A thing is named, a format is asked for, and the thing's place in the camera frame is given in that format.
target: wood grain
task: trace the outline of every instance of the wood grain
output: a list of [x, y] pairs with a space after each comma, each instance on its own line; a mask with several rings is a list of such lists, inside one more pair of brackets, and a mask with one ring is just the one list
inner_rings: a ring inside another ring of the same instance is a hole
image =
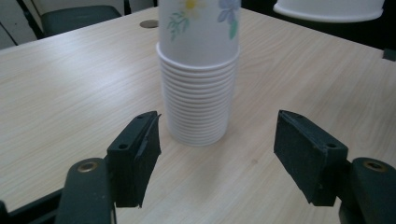
[[[77, 161], [106, 148], [140, 113], [166, 115], [149, 9], [0, 51], [0, 199], [8, 210], [59, 189]], [[382, 51], [251, 11], [225, 136], [187, 147], [160, 119], [163, 154], [142, 209], [119, 223], [339, 223], [306, 202], [273, 153], [279, 109], [349, 146], [348, 159], [396, 165], [396, 65]]]

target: purple flower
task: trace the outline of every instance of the purple flower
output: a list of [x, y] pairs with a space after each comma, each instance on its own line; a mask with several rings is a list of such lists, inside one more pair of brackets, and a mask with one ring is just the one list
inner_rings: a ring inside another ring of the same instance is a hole
[[219, 0], [219, 7], [222, 9], [218, 22], [227, 20], [229, 24], [235, 22], [235, 12], [240, 6], [239, 0]]

